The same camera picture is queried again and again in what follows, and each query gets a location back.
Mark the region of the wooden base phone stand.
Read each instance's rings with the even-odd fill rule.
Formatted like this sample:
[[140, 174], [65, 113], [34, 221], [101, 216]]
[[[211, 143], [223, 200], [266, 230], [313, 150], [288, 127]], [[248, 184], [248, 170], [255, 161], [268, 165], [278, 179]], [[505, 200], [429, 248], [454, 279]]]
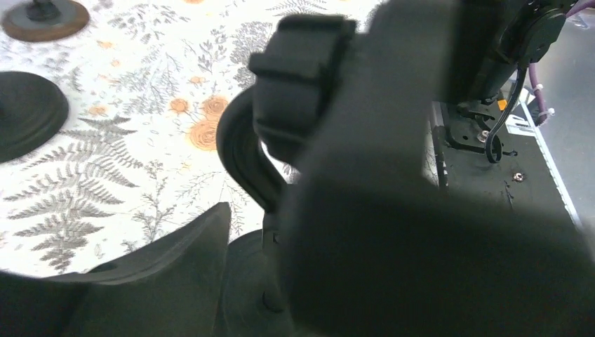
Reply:
[[28, 1], [5, 11], [1, 28], [12, 39], [36, 43], [65, 39], [89, 22], [89, 12], [77, 1]]

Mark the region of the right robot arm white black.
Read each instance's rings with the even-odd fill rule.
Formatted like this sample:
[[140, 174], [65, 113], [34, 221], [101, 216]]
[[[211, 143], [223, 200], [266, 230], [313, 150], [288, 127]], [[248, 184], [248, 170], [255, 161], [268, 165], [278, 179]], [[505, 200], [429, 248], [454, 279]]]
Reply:
[[543, 58], [582, 1], [460, 1], [453, 58], [439, 100], [496, 95], [517, 68]]

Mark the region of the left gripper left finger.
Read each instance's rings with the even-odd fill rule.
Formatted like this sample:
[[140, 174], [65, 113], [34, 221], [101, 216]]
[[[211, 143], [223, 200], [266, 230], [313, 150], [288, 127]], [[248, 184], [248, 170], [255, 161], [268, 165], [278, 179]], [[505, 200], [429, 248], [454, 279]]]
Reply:
[[87, 273], [1, 274], [2, 336], [209, 336], [231, 211], [184, 227]]

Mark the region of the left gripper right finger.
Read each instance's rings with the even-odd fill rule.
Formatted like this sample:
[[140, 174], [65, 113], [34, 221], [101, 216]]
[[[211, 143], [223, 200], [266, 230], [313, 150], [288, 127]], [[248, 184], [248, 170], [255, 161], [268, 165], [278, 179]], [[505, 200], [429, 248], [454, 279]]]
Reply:
[[294, 321], [328, 336], [593, 336], [594, 262], [556, 218], [442, 195], [399, 161], [310, 155], [282, 208]]

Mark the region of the black phone stand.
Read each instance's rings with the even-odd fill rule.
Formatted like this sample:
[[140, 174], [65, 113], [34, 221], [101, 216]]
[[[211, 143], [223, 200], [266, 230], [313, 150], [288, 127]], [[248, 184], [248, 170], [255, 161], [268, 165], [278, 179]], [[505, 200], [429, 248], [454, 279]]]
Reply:
[[1, 163], [29, 154], [64, 126], [69, 103], [52, 81], [29, 72], [1, 72]]
[[222, 114], [216, 135], [227, 173], [262, 207], [262, 228], [228, 248], [216, 336], [295, 336], [279, 289], [279, 202], [290, 163], [329, 106], [356, 22], [341, 15], [289, 15], [248, 69], [255, 83]]

